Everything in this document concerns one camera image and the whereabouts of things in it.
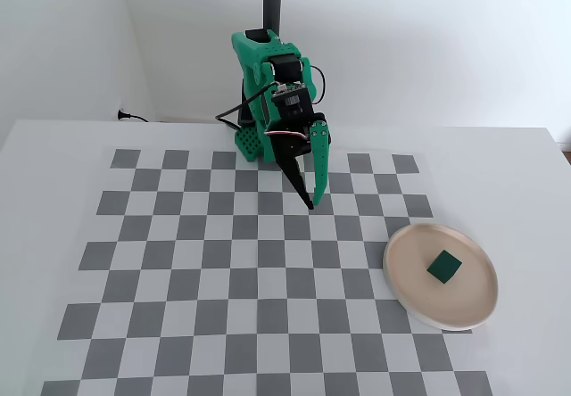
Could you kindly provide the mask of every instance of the white wall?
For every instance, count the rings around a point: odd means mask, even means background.
[[[261,26],[261,0],[128,2],[160,116],[238,102],[230,35]],[[325,71],[332,124],[540,126],[571,142],[569,14],[571,0],[282,0],[281,37]]]
[[[0,144],[15,119],[154,120],[126,0],[0,0]]]

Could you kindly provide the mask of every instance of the checkerboard mat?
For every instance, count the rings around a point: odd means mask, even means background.
[[[313,190],[310,156],[300,160]],[[40,396],[491,395],[471,332],[409,316],[382,257],[433,221],[412,155],[332,151],[307,210],[275,164],[117,150]]]

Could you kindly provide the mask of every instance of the beige plate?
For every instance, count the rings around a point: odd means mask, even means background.
[[[446,250],[462,265],[445,284],[426,271]],[[481,325],[495,309],[498,277],[488,255],[465,235],[440,225],[420,224],[395,233],[383,259],[385,279],[402,306],[441,329]]]

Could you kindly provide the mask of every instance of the white table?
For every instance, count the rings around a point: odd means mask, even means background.
[[[447,220],[492,259],[500,300],[465,357],[488,371],[493,394],[571,394],[571,166],[547,130],[333,126],[332,137],[343,149],[424,154]],[[16,124],[0,154],[0,394],[21,393],[103,149],[232,145],[222,125]]]

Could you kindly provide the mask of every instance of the green cube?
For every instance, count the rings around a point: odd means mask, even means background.
[[[460,265],[462,265],[461,260],[454,258],[447,251],[442,251],[427,271],[441,282],[446,283],[456,274]]]

